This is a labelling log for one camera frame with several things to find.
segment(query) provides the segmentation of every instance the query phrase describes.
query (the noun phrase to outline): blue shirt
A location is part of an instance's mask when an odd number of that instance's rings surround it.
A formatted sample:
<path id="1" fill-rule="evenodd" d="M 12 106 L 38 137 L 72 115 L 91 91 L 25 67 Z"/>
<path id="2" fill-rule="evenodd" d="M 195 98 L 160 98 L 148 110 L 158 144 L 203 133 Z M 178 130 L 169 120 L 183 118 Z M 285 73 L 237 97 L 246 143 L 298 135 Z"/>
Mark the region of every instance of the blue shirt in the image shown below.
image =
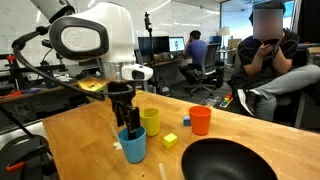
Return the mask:
<path id="1" fill-rule="evenodd" d="M 185 53 L 191 56 L 192 64 L 201 64 L 206 48 L 207 43 L 202 40 L 194 40 L 188 45 Z"/>

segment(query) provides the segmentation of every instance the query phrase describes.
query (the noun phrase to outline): man sitting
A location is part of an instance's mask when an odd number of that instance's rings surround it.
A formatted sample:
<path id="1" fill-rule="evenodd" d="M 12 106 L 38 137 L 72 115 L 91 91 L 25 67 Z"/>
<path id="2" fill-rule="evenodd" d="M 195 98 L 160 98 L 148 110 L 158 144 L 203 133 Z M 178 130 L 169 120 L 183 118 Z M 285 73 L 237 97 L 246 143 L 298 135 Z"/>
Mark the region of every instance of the man sitting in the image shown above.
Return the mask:
<path id="1" fill-rule="evenodd" d="M 196 82 L 195 78 L 192 77 L 187 71 L 189 70 L 201 70 L 201 61 L 202 57 L 206 51 L 207 44 L 200 40 L 201 33 L 197 30 L 194 30 L 190 33 L 189 40 L 186 44 L 186 48 L 183 52 L 183 56 L 191 56 L 192 63 L 186 66 L 180 67 L 181 74 L 187 79 L 190 84 Z"/>
<path id="2" fill-rule="evenodd" d="M 273 120 L 277 95 L 302 89 L 320 80 L 318 66 L 292 67 L 292 59 L 299 42 L 298 34 L 281 30 L 280 24 L 279 38 L 274 38 L 275 34 L 269 34 L 272 39 L 276 39 L 269 40 L 268 32 L 279 32 L 276 24 L 279 24 L 279 18 L 282 18 L 282 14 L 280 13 L 280 17 L 276 16 L 274 10 L 280 9 L 283 14 L 285 12 L 284 4 L 279 3 L 280 6 L 268 1 L 254 7 L 253 14 L 263 12 L 255 11 L 257 9 L 270 9 L 272 12 L 254 16 L 259 18 L 254 22 L 251 14 L 249 19 L 254 27 L 254 35 L 256 33 L 258 38 L 250 36 L 239 44 L 242 71 L 231 78 L 233 89 L 238 89 L 242 106 L 252 116 L 267 121 Z"/>

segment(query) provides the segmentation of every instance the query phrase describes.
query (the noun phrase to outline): man's hand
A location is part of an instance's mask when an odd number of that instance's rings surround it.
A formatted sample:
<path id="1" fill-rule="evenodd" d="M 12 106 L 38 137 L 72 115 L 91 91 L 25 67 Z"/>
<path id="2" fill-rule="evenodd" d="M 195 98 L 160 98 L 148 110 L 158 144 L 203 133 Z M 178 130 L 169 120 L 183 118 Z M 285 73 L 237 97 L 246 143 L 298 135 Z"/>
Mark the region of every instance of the man's hand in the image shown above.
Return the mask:
<path id="1" fill-rule="evenodd" d="M 257 55 L 259 57 L 265 57 L 266 55 L 270 54 L 270 52 L 272 52 L 272 50 L 275 48 L 275 45 L 264 45 L 262 43 L 262 45 L 259 47 L 258 51 L 257 51 Z"/>

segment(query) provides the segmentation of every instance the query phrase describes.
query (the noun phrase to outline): man at computer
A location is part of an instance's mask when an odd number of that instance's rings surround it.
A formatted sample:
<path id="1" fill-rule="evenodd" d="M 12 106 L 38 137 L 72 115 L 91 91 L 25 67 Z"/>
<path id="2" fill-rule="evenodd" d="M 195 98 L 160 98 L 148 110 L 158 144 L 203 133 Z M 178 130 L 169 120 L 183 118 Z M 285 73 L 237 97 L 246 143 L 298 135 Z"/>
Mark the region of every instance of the man at computer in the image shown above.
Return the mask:
<path id="1" fill-rule="evenodd" d="M 183 56 L 191 56 L 192 63 L 180 67 L 181 74 L 186 78 L 190 84 L 196 82 L 195 78 L 192 77 L 187 71 L 198 69 L 201 70 L 201 60 L 205 53 L 207 44 L 200 40 L 201 33 L 197 30 L 194 30 L 190 33 L 190 38 L 186 44 L 186 48 L 183 51 Z"/>

